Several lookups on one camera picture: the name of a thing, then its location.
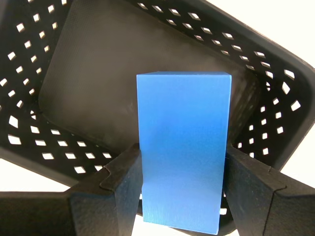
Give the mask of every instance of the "black plastic basket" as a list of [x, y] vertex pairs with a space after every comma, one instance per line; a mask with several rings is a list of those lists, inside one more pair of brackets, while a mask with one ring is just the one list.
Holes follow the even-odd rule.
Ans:
[[138, 142], [137, 74], [230, 73], [228, 141], [275, 169], [314, 122], [314, 69], [205, 0], [2, 0], [0, 37], [1, 157], [69, 186]]

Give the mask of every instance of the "basket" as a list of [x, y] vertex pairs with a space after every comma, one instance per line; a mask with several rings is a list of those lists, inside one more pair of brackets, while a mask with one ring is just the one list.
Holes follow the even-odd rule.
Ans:
[[137, 74], [231, 74], [228, 142], [278, 170], [314, 122], [314, 69], [205, 0], [5, 0], [0, 35], [1, 157], [69, 186], [138, 142]]

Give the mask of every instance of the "perforated pattern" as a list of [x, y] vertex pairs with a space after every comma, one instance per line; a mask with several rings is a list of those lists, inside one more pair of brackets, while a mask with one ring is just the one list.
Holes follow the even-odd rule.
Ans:
[[[38, 108], [39, 90], [71, 2], [11, 1], [6, 9], [11, 15], [3, 18], [0, 29], [0, 142], [11, 151], [2, 157], [14, 161], [17, 154], [48, 166], [56, 173], [49, 177], [59, 181], [59, 174], [80, 180], [112, 160], [107, 149], [50, 124]], [[23, 164], [32, 169], [32, 163]]]
[[301, 72], [248, 40], [246, 35], [219, 22], [215, 14], [211, 15], [206, 9], [200, 11], [185, 1], [130, 2], [257, 75], [262, 87], [261, 101], [233, 145], [270, 166], [280, 168], [288, 156], [281, 161], [278, 157], [287, 148], [310, 108], [310, 103], [305, 100], [310, 95], [310, 88], [305, 86]]

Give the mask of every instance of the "blue block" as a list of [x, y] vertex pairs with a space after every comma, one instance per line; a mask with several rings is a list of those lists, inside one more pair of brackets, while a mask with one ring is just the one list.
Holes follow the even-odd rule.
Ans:
[[146, 222], [219, 230], [231, 75], [137, 75]]

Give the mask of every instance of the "white surface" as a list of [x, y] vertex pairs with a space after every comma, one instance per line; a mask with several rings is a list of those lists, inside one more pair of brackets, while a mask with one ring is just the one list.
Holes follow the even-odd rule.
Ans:
[[[312, 0], [209, 0], [212, 4], [285, 47], [315, 67]], [[315, 126], [282, 172], [315, 187]], [[68, 187], [0, 159], [0, 191], [65, 191]], [[132, 236], [183, 236], [184, 233], [136, 216]]]

